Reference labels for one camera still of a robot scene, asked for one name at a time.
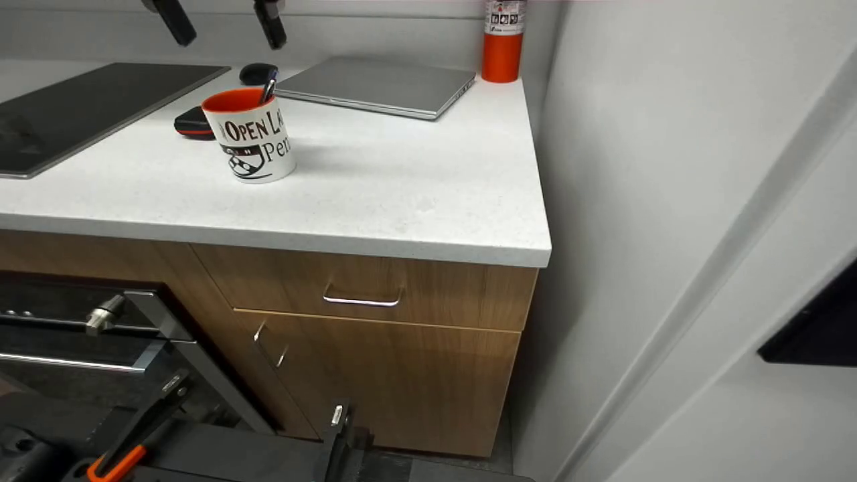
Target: laptop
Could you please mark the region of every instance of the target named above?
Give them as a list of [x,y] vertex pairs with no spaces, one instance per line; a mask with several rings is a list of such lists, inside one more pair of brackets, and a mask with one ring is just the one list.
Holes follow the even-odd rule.
[[332,107],[439,120],[472,83],[475,74],[466,71],[336,57],[282,82],[275,94]]

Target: white countertop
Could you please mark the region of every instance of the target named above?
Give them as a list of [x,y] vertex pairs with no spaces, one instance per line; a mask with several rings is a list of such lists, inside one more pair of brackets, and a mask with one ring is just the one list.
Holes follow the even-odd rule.
[[[0,103],[97,65],[0,61]],[[478,83],[436,120],[279,99],[294,174],[243,186],[171,120],[235,71],[34,181],[0,181],[0,227],[543,269],[550,227],[522,83]]]

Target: red fire extinguisher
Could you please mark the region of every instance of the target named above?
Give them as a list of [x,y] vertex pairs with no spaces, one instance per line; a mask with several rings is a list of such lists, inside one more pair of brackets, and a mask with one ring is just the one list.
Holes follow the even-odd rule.
[[519,52],[524,43],[524,0],[487,0],[482,79],[511,83],[519,75]]

